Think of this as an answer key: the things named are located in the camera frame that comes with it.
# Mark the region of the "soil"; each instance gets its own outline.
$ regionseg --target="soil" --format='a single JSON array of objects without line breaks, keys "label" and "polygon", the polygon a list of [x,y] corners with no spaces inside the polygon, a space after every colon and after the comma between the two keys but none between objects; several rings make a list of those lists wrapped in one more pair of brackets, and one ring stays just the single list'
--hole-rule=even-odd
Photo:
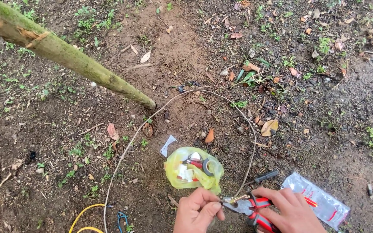
[{"label": "soil", "polygon": [[[247,101],[242,110],[252,122],[256,117],[262,121],[277,117],[278,130],[270,137],[262,137],[260,126],[253,124],[257,142],[267,147],[259,148],[247,181],[278,169],[280,175],[262,186],[279,189],[276,183],[296,170],[350,207],[340,225],[342,232],[373,232],[373,198],[367,190],[368,184],[373,187],[373,148],[369,144],[373,54],[363,52],[373,52],[373,1],[244,0],[238,10],[234,1],[227,0],[171,2],[170,10],[169,2],[152,0],[16,3],[22,5],[22,12],[34,9],[34,21],[121,75],[153,98],[158,108],[179,94],[176,87],[196,81],[199,88],[235,102]],[[75,13],[82,6],[96,9],[96,22],[106,20],[115,9],[111,17],[115,27],[93,27],[90,34],[76,38],[81,18]],[[317,19],[312,19],[314,9],[321,12]],[[227,16],[231,29],[222,22]],[[170,33],[166,24],[173,27]],[[231,39],[233,33],[242,37]],[[335,44],[340,40],[341,50]],[[120,52],[129,44],[138,54],[131,49]],[[252,48],[254,58],[248,56]],[[153,66],[128,70],[149,50],[148,63]],[[320,56],[313,59],[314,50]],[[245,60],[263,73],[258,83],[234,85]],[[219,76],[230,66],[232,81]],[[294,66],[297,76],[289,66]],[[274,77],[279,77],[278,83],[273,82]],[[198,87],[185,86],[185,90],[193,88]],[[11,174],[0,187],[0,232],[68,231],[82,209],[104,202],[110,175],[127,140],[144,117],[154,112],[103,87],[92,87],[88,79],[0,38],[0,184]],[[165,177],[165,157],[159,151],[169,135],[178,142],[171,144],[168,154],[178,147],[195,146],[215,156],[225,169],[221,195],[235,194],[245,177],[254,140],[246,120],[237,113],[214,95],[192,92],[157,114],[153,136],[137,136],[114,179],[108,231],[118,231],[118,211],[139,232],[172,231],[176,207],[168,195],[179,200],[193,190],[175,189]],[[80,135],[100,123],[104,124]],[[106,130],[109,123],[120,136],[116,152]],[[215,130],[215,140],[204,143],[201,133],[210,128]],[[31,151],[36,158],[30,159]],[[22,165],[13,169],[17,160]],[[42,166],[44,174],[37,173]],[[241,193],[258,186],[245,186]],[[226,220],[209,232],[252,231],[244,216],[225,214]],[[75,229],[103,229],[102,216],[101,207],[90,209]]]}]

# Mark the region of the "plastic packaging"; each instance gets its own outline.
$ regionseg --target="plastic packaging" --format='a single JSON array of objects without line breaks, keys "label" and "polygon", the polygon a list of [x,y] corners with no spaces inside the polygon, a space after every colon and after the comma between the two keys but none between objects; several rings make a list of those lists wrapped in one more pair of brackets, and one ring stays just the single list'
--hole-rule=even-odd
[{"label": "plastic packaging", "polygon": [[181,147],[164,162],[166,177],[177,189],[203,187],[220,194],[220,178],[224,175],[221,163],[207,152],[195,147]]},{"label": "plastic packaging", "polygon": [[324,221],[327,225],[338,231],[338,225],[345,220],[350,208],[336,200],[309,180],[293,172],[283,183],[286,188],[291,188],[293,192],[303,194],[315,201],[318,206],[311,207],[316,217]]}]

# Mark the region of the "tree trunk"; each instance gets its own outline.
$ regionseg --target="tree trunk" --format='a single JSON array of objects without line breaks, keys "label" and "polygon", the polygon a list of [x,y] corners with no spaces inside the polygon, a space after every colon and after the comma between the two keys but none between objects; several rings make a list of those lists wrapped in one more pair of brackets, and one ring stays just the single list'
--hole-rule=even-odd
[{"label": "tree trunk", "polygon": [[36,54],[65,66],[148,109],[156,108],[155,102],[138,89],[2,2],[0,2],[0,37],[27,47]]}]

